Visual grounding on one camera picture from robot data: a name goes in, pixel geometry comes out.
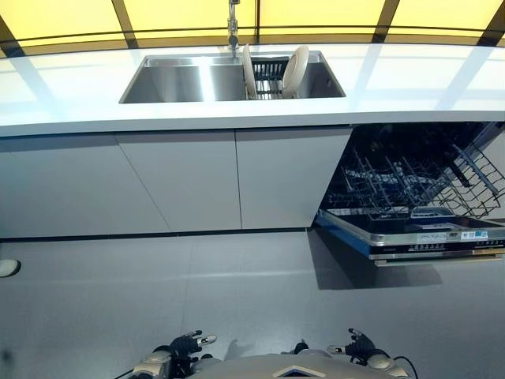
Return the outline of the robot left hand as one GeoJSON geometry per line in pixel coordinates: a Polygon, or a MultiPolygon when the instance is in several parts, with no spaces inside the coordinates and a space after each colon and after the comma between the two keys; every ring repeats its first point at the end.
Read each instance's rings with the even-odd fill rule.
{"type": "Polygon", "coordinates": [[[172,360],[188,357],[201,352],[204,347],[215,343],[217,339],[217,335],[205,335],[200,329],[187,332],[170,343],[170,357],[172,360]]]}

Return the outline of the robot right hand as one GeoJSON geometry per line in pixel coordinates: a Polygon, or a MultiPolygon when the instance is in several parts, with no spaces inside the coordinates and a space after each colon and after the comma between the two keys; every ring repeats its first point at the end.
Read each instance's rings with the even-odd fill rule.
{"type": "Polygon", "coordinates": [[[367,361],[376,353],[376,345],[361,331],[349,328],[351,342],[346,346],[330,345],[327,352],[331,355],[347,355],[359,361],[367,361]]]}

